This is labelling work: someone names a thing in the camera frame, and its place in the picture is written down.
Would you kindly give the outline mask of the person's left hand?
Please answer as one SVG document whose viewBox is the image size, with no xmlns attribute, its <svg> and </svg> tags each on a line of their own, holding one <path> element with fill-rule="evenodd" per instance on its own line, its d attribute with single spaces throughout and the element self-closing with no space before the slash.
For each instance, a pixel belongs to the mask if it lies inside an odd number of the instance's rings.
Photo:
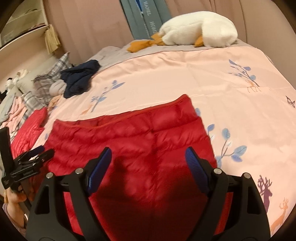
<svg viewBox="0 0 296 241">
<path fill-rule="evenodd" d="M 11 188 L 8 188 L 5 190 L 4 193 L 4 202 L 10 203 L 10 204 L 18 204 L 20 202 L 24 202 L 27 200 L 26 194 L 22 192 L 15 192 L 11 190 Z"/>
</svg>

